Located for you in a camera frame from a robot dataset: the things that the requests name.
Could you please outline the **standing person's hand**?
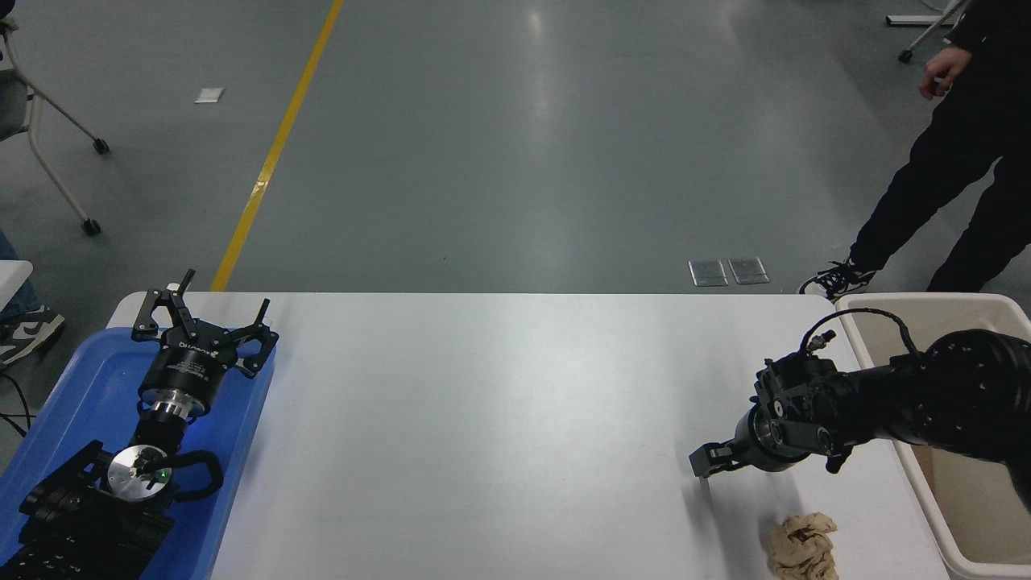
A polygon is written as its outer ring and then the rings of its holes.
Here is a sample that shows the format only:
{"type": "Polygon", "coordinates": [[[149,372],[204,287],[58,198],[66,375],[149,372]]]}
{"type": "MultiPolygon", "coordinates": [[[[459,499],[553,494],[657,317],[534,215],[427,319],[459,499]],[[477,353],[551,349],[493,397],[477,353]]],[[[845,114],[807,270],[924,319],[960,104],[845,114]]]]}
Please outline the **standing person's hand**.
{"type": "Polygon", "coordinates": [[[917,86],[918,94],[928,102],[946,96],[972,60],[973,54],[967,49],[954,45],[943,48],[925,63],[923,77],[917,86]]]}

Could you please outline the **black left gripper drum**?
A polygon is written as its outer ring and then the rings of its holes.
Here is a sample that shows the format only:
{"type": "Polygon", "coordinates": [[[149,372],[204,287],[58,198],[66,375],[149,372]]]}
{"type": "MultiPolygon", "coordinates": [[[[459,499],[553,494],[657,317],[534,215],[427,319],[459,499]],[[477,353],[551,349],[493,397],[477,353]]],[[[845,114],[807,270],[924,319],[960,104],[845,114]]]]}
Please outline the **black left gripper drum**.
{"type": "Polygon", "coordinates": [[[195,400],[195,408],[212,408],[222,380],[237,361],[239,342],[229,339],[224,327],[195,322],[195,337],[182,326],[163,333],[161,349],[139,387],[140,399],[157,403],[164,393],[181,393],[195,400]]]}

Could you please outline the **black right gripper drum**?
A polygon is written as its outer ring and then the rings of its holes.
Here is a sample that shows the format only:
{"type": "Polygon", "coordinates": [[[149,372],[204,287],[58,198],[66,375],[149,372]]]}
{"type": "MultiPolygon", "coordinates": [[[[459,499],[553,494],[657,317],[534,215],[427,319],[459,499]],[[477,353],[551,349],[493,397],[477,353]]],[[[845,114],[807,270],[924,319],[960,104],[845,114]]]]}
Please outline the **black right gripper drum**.
{"type": "Polygon", "coordinates": [[[747,414],[735,427],[731,451],[731,470],[754,466],[762,471],[776,473],[807,459],[806,452],[784,450],[773,440],[769,419],[759,405],[752,405],[747,414]]]}

